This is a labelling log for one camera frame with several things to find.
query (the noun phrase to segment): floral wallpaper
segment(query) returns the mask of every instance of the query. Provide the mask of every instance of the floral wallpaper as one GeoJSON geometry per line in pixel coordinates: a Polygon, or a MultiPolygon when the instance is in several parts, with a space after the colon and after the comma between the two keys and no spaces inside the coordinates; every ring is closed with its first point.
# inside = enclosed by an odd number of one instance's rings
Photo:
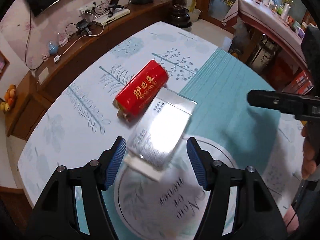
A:
{"type": "MultiPolygon", "coordinates": [[[[57,41],[57,33],[64,33],[69,23],[81,20],[78,8],[92,0],[61,0],[41,13],[32,15],[31,37],[27,52],[27,65],[35,68],[42,63],[42,54],[47,53],[47,43],[57,41]]],[[[119,0],[127,4],[128,0],[119,0]]],[[[30,9],[26,0],[15,0],[0,22],[0,32],[19,58],[25,61],[25,47],[30,28],[30,9]]]]}

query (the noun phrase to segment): floor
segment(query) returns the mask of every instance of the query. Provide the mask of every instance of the floor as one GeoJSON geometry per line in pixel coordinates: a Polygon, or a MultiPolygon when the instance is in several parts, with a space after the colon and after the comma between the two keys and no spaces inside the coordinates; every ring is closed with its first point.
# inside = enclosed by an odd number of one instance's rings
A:
{"type": "MultiPolygon", "coordinates": [[[[229,50],[232,43],[233,35],[231,33],[202,19],[192,25],[190,32],[215,44],[225,51],[229,50]]],[[[26,145],[26,141],[16,138],[15,136],[10,136],[9,138],[6,137],[6,144],[9,162],[17,188],[23,188],[23,183],[17,166],[21,152],[26,145]]]]}

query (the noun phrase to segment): bolt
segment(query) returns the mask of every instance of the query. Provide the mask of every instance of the bolt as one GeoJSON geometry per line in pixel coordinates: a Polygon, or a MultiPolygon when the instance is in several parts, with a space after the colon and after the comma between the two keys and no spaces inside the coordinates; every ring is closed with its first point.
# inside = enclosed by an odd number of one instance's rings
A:
{"type": "Polygon", "coordinates": [[[213,165],[216,166],[216,167],[220,167],[222,165],[222,162],[219,161],[219,160],[214,160],[213,161],[213,165]]]}
{"type": "Polygon", "coordinates": [[[98,161],[98,160],[92,160],[92,161],[90,161],[90,166],[95,167],[95,166],[97,166],[98,164],[99,164],[99,161],[98,161]]]}
{"type": "Polygon", "coordinates": [[[253,172],[256,171],[256,168],[253,167],[253,166],[248,166],[248,167],[247,167],[247,170],[248,170],[249,172],[253,173],[253,172]]]}
{"type": "Polygon", "coordinates": [[[57,172],[63,172],[65,169],[65,167],[63,165],[60,165],[58,168],[57,168],[57,172]]]}

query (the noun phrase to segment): red food package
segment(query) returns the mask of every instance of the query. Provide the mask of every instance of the red food package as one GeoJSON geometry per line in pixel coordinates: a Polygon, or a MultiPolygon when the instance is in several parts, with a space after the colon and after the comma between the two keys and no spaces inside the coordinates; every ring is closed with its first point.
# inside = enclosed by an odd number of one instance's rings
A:
{"type": "Polygon", "coordinates": [[[150,62],[116,95],[114,105],[118,116],[128,121],[137,116],[150,103],[169,75],[156,61],[150,62]]]}

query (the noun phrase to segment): person's hand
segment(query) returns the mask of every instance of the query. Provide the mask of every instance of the person's hand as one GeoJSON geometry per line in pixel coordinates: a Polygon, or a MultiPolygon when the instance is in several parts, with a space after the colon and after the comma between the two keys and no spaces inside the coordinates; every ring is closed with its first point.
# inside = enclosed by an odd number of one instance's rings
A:
{"type": "MultiPolygon", "coordinates": [[[[308,129],[306,126],[302,129],[301,135],[303,137],[308,136],[308,129]]],[[[301,168],[303,179],[309,178],[309,176],[316,171],[317,165],[316,162],[313,160],[315,154],[316,152],[311,146],[309,140],[305,138],[303,142],[303,163],[301,168]]]]}

